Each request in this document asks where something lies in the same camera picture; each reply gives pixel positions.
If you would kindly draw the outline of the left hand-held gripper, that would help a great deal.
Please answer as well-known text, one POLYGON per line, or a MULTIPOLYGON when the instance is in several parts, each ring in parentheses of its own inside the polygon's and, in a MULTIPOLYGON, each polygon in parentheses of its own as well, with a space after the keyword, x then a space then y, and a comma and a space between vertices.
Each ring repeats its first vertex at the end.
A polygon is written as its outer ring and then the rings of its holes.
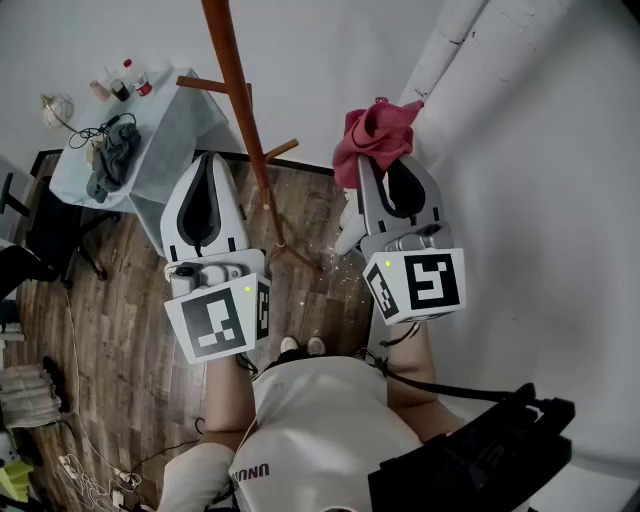
POLYGON ((160 229, 167 260, 182 260, 164 268, 171 289, 164 306, 187 361, 246 353, 268 338, 265 254, 248 249, 237 188, 218 153, 203 153, 179 178, 160 229))

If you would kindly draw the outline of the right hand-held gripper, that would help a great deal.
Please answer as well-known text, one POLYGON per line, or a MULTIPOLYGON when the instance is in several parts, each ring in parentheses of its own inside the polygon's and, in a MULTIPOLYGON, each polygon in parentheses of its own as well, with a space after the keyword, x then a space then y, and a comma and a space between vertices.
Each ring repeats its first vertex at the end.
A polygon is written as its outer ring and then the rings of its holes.
POLYGON ((419 322, 464 309, 464 250, 453 245, 449 224, 440 221, 436 180, 410 155, 396 159, 384 176, 369 156, 359 155, 357 165, 359 208, 369 234, 361 241, 363 277, 384 323, 419 322), (415 224, 428 225, 396 230, 415 224))

